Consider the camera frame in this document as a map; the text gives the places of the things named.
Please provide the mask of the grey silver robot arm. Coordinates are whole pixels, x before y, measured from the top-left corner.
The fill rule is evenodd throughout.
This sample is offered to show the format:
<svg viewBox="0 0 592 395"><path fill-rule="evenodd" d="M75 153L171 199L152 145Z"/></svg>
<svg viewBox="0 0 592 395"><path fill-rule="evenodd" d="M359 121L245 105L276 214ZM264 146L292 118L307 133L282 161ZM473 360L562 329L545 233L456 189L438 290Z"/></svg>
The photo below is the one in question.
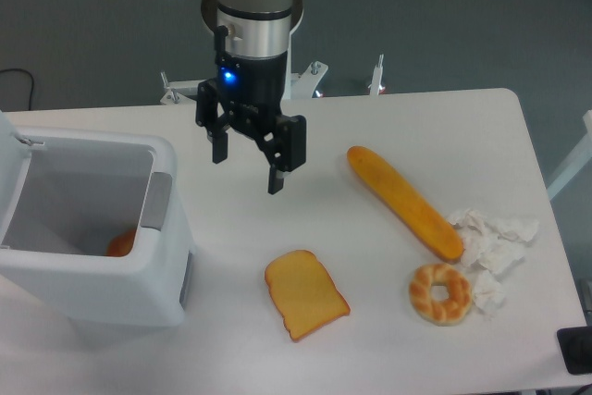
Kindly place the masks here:
<svg viewBox="0 0 592 395"><path fill-rule="evenodd" d="M295 9L295 0L202 0L216 75L197 87L195 122L205 128L216 164L228 157L228 130L253 140L269 164L271 194L306 160L306 120L281 110Z"/></svg>

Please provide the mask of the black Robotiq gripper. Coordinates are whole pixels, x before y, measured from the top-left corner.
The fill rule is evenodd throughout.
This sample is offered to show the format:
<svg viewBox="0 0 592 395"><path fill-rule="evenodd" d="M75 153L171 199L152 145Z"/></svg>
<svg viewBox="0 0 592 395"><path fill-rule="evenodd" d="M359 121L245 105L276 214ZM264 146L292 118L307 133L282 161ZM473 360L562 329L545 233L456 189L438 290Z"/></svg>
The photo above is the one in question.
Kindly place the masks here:
<svg viewBox="0 0 592 395"><path fill-rule="evenodd" d="M306 162L306 119L282 115L280 108L288 54L234 56L227 50L228 37L227 26L216 28L216 80L198 85L195 123L206 130L215 164L228 158L228 126L254 140L269 164L267 192L276 194L286 175Z"/></svg>

